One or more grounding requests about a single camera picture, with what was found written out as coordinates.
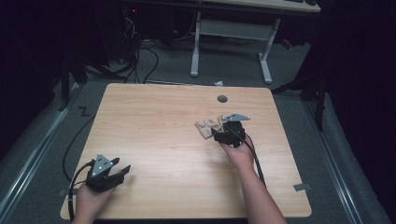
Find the gray carpet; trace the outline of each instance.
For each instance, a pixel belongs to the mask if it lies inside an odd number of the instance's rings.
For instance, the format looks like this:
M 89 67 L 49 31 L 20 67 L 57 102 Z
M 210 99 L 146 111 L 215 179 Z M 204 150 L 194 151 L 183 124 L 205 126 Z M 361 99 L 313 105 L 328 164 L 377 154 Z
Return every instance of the gray carpet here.
M 146 47 L 153 42 L 145 43 Z M 173 48 L 157 44 L 154 50 L 159 56 L 159 63 L 155 71 L 148 78 L 148 83 L 158 81 L 213 85 L 223 81 L 225 86 L 266 87 L 274 89 L 294 79 L 298 68 L 304 59 L 309 46 L 294 49 L 284 49 L 274 45 L 268 63 L 273 75 L 274 83 L 265 85 L 262 78 L 260 64 L 257 59 L 257 48 L 261 42 L 253 42 L 233 50 L 235 44 L 227 43 L 220 48 L 202 49 L 200 70 L 198 77 L 190 77 L 191 46 L 175 45 Z M 214 48 L 216 43 L 208 42 L 205 48 Z M 137 66 L 139 80 L 142 81 L 155 64 L 155 56 L 148 50 L 140 50 L 140 62 Z M 106 85 L 119 82 L 105 77 L 91 76 L 90 81 L 81 87 L 78 95 L 69 108 L 67 116 L 61 123 L 49 144 L 49 151 L 38 167 L 34 178 L 23 193 L 19 203 L 9 217 L 8 223 L 67 223 L 59 216 L 64 196 L 60 191 L 68 188 L 68 182 L 62 171 L 62 159 L 75 134 L 90 119 L 82 117 L 80 106 L 86 106 L 86 113 L 93 116 L 100 104 Z M 0 164 L 0 196 L 5 197 L 7 191 L 26 163 L 29 155 L 40 142 L 42 135 L 50 126 L 61 105 L 59 88 L 56 89 L 57 98 L 46 108 L 31 126 L 23 133 L 14 148 Z M 310 117 L 307 115 L 303 103 L 296 91 L 286 91 L 276 95 L 276 106 L 282 119 L 290 147 L 303 182 L 310 184 L 307 192 L 311 203 L 312 215 L 306 218 L 288 218 L 289 223 L 349 223 L 344 207 L 334 187 L 328 167 L 320 150 Z M 340 170 L 350 186 L 351 194 L 361 210 L 363 223 L 390 223 L 384 210 L 377 202 L 367 179 L 361 172 L 359 164 L 353 157 L 345 140 L 342 129 L 332 111 L 331 102 L 326 102 L 324 113 L 325 135 L 332 148 L 334 157 Z M 67 156 L 66 170 L 69 175 L 76 170 L 78 158 L 89 134 L 89 125 L 70 148 Z M 240 223 L 245 220 L 163 220 L 158 223 Z M 138 220 L 131 223 L 150 223 L 148 220 Z

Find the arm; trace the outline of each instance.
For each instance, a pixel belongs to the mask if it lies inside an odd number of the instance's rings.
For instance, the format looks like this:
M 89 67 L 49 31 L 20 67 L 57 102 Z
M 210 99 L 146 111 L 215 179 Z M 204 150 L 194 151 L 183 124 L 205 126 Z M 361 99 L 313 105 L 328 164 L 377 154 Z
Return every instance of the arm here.
M 253 155 L 248 146 L 245 143 L 236 148 L 220 145 L 239 174 L 248 222 L 250 224 L 287 223 L 267 188 L 254 171 Z
M 73 224 L 92 224 L 96 216 L 105 207 L 106 202 L 113 194 L 114 190 L 97 193 L 88 188 L 85 184 L 78 190 L 76 200 L 76 216 Z

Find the wooden table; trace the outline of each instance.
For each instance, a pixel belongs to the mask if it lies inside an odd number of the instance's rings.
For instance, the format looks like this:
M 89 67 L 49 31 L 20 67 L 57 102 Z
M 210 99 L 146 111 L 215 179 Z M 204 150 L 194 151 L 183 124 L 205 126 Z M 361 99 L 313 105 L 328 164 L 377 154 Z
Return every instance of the wooden table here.
M 242 124 L 283 215 L 309 216 L 305 192 L 293 187 L 302 180 L 268 89 L 110 84 L 78 168 L 97 153 L 120 157 L 114 172 L 132 168 L 99 218 L 245 217 L 237 173 L 219 143 L 205 140 L 194 125 L 232 113 L 251 117 Z M 62 218 L 68 218 L 66 205 Z

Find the floor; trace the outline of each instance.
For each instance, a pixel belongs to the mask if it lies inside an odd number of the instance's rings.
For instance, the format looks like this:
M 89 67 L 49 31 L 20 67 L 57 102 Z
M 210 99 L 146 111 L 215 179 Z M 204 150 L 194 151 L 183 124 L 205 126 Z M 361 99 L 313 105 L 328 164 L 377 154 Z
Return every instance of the floor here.
M 263 43 L 238 41 L 241 40 L 229 39 L 221 45 L 204 41 L 199 76 L 191 77 L 189 40 L 179 41 L 172 48 L 148 40 L 140 50 L 137 75 L 132 74 L 128 82 L 141 82 L 157 64 L 147 83 L 214 85 L 222 81 L 224 86 L 274 89 L 294 79 L 309 50 L 309 45 L 293 49 L 273 45 L 268 63 L 274 81 L 267 85 L 263 82 L 256 52 Z M 112 69 L 117 66 L 121 65 L 113 63 Z M 55 87 L 56 98 L 0 163 L 0 196 L 3 199 L 0 223 L 67 223 L 59 216 L 64 191 L 68 188 L 62 169 L 64 155 L 67 151 L 65 171 L 71 175 L 77 168 L 79 154 L 91 128 L 89 120 L 97 111 L 106 85 L 111 82 L 120 81 L 90 75 L 85 85 L 73 86 L 72 103 L 63 112 L 58 110 L 62 105 L 60 85 Z M 315 102 L 301 102 L 298 94 L 298 91 L 285 91 L 274 98 L 301 178 L 311 187 L 307 196 L 313 213 L 310 217 L 288 218 L 288 222 L 390 223 L 354 159 L 332 110 L 331 99 L 326 98 L 322 133 L 312 121 Z M 81 107 L 86 107 L 85 113 L 91 116 L 81 116 Z M 223 223 L 227 220 L 135 220 L 128 223 L 150 222 Z

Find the forearm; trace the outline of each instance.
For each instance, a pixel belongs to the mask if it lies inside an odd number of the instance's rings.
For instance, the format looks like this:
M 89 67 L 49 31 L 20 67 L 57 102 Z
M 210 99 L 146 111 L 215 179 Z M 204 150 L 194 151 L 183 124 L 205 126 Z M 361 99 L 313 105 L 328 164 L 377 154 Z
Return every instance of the forearm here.
M 287 223 L 253 168 L 239 168 L 239 178 L 249 224 Z
M 76 217 L 72 223 L 73 224 L 92 224 L 94 221 L 95 221 L 95 218 L 76 215 Z

